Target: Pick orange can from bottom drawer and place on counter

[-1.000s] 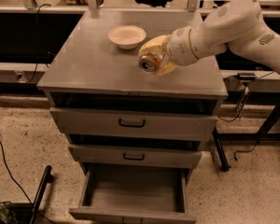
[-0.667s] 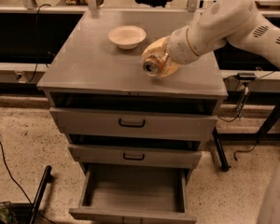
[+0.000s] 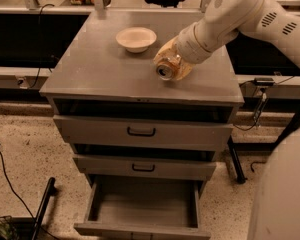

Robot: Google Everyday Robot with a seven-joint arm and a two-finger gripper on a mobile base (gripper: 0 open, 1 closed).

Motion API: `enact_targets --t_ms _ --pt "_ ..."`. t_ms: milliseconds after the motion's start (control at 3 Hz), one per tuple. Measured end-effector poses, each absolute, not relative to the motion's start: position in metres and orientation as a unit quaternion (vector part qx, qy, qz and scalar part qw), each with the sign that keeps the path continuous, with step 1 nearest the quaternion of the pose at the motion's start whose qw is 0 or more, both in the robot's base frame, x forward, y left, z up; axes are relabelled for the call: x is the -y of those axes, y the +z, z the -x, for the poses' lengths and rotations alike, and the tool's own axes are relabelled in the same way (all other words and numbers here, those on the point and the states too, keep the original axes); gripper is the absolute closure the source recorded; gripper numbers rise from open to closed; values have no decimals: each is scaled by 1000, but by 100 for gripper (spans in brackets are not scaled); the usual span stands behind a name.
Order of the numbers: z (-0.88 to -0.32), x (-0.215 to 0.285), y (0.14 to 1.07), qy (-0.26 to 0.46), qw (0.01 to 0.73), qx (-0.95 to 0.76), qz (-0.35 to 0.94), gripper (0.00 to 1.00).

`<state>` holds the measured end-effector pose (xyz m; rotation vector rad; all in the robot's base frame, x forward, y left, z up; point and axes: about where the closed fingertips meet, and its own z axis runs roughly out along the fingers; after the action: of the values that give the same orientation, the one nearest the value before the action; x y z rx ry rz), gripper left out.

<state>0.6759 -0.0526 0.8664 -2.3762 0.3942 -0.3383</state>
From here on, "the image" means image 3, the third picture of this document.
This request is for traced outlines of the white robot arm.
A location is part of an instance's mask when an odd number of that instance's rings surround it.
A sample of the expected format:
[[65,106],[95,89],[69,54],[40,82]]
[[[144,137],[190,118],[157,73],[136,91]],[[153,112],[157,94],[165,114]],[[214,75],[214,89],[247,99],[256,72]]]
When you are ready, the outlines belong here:
[[[300,17],[275,0],[212,0],[203,18],[156,54],[156,73],[180,80],[242,33],[273,44],[300,68]],[[247,240],[300,240],[300,128],[273,150],[254,197]]]

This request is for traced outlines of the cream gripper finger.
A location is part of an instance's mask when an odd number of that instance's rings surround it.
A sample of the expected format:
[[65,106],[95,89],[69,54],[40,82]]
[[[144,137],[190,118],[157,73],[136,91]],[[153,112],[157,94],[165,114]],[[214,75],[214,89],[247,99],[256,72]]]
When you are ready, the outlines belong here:
[[177,81],[182,80],[193,70],[193,68],[194,68],[194,64],[187,63],[187,62],[181,63],[177,70],[175,79]]
[[171,58],[171,48],[169,46],[163,46],[155,55],[153,62],[156,67],[161,65],[169,65]]

